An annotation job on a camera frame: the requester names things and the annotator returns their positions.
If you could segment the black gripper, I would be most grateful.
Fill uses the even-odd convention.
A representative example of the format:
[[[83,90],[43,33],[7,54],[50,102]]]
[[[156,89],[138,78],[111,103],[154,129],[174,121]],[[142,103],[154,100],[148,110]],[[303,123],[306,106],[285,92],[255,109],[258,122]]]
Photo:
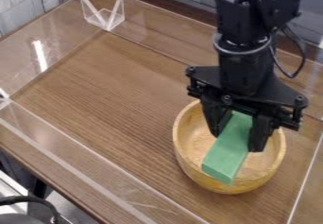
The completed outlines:
[[[223,132],[234,112],[253,118],[249,151],[263,152],[278,128],[301,128],[309,100],[274,73],[278,59],[270,37],[253,43],[235,43],[218,34],[214,47],[219,63],[186,69],[189,95],[202,103],[209,130],[215,137]]]

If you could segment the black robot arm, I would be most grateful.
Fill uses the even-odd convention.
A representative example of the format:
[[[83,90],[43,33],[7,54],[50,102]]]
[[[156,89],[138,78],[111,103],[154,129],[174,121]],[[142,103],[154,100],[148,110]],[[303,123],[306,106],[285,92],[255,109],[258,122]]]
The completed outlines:
[[[273,132],[301,128],[307,97],[275,75],[285,68],[277,57],[277,34],[285,33],[307,54],[290,21],[301,16],[302,0],[215,0],[218,33],[213,43],[219,53],[217,66],[191,66],[189,95],[201,100],[209,130],[214,136],[235,112],[251,116],[249,150],[262,152]]]

